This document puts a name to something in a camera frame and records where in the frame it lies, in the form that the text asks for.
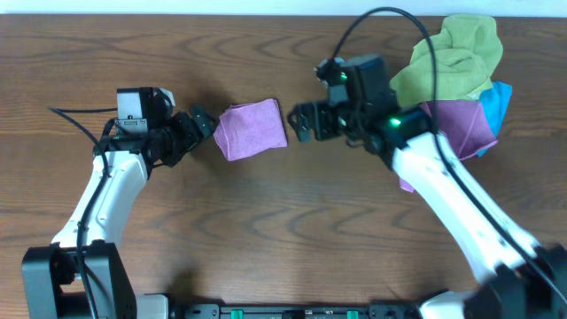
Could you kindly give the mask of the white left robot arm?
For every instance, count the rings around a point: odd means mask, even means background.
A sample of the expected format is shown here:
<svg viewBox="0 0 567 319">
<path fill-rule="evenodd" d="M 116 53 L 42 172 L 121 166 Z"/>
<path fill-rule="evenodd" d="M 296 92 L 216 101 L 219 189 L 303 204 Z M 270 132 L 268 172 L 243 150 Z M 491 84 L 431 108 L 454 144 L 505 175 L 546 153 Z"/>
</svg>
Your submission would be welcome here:
<svg viewBox="0 0 567 319">
<path fill-rule="evenodd" d="M 173 167 L 214 134 L 218 119 L 194 105 L 157 119 L 111 118 L 91 140 L 93 170 L 64 228 L 46 246 L 31 247 L 21 262 L 32 318 L 168 318 L 164 294 L 137 295 L 119 254 L 139 192 L 157 167 Z"/>
</svg>

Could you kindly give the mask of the purple microfiber cloth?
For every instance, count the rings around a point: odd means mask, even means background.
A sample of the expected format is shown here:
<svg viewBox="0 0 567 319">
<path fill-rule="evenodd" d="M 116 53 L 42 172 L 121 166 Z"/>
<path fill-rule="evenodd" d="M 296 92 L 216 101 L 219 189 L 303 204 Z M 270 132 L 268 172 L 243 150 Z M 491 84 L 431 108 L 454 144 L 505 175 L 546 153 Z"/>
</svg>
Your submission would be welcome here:
<svg viewBox="0 0 567 319">
<path fill-rule="evenodd" d="M 227 161 L 288 146 L 280 108 L 274 98 L 230 106 L 220 115 L 214 140 Z"/>
</svg>

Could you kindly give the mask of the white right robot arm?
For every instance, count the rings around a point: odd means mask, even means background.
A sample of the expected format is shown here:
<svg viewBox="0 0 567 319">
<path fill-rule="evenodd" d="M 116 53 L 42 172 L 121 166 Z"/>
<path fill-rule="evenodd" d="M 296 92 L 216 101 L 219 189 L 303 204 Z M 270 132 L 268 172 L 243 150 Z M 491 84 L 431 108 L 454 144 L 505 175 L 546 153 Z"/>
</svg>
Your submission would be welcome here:
<svg viewBox="0 0 567 319">
<path fill-rule="evenodd" d="M 300 142 L 346 136 L 362 142 L 408 182 L 453 236 L 479 287 L 442 292 L 417 308 L 420 318 L 564 318 L 566 251 L 545 248 L 509 218 L 434 133 L 420 107 L 378 111 L 373 105 L 296 105 L 287 121 Z"/>
</svg>

